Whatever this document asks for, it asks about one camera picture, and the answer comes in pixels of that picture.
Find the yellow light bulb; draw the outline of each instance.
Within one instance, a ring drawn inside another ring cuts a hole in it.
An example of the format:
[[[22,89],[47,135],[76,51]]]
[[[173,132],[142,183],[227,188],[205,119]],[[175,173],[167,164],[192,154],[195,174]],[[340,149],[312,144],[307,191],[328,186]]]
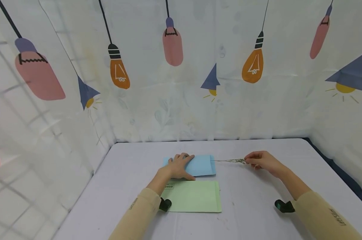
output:
[[[248,83],[256,83],[262,77],[263,54],[262,48],[252,51],[242,68],[242,79]]]
[[[94,98],[89,99],[89,100],[87,101],[87,103],[86,103],[86,107],[87,107],[87,108],[90,108],[93,103],[94,103]]]
[[[209,93],[213,96],[217,96],[217,90],[209,89]]]
[[[355,88],[350,88],[339,83],[335,84],[335,88],[341,93],[352,93],[353,91],[355,91]]]

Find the curtain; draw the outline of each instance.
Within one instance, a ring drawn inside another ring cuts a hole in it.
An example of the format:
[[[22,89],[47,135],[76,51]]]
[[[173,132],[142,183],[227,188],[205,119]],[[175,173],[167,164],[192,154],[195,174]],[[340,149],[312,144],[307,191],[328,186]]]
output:
[[[0,1],[0,239],[52,238],[116,142],[280,137],[362,187],[362,0]]]

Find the black wrist strap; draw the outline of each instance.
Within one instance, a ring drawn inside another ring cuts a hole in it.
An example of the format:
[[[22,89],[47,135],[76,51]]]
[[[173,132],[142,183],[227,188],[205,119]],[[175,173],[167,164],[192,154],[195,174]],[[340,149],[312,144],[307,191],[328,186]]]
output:
[[[164,212],[167,212],[169,208],[171,207],[172,202],[169,199],[164,200],[161,198],[161,203],[159,204],[159,209],[163,210]]]
[[[295,212],[295,209],[290,201],[287,203],[284,203],[282,200],[278,199],[274,202],[274,206],[276,206],[276,208],[283,213]]]

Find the table surface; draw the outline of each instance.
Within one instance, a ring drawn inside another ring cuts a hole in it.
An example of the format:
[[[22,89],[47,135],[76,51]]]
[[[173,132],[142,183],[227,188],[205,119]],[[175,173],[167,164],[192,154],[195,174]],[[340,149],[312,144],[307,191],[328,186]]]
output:
[[[292,169],[362,234],[362,201],[303,139],[146,142],[115,144],[96,171],[55,240],[107,240],[138,193],[163,163],[181,152],[216,160],[266,150]],[[159,212],[144,239],[312,239],[296,214],[282,214],[274,201],[291,200],[284,185],[264,170],[216,163],[221,213]]]

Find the beige arm sleeve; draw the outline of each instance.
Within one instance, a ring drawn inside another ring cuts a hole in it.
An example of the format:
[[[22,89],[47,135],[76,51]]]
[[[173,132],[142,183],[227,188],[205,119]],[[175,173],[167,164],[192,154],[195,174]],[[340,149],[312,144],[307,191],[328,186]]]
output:
[[[317,240],[362,239],[355,228],[317,193],[306,192],[292,204],[300,220]]]
[[[143,189],[123,215],[109,240],[141,240],[158,212],[160,203],[161,198],[156,192]]]

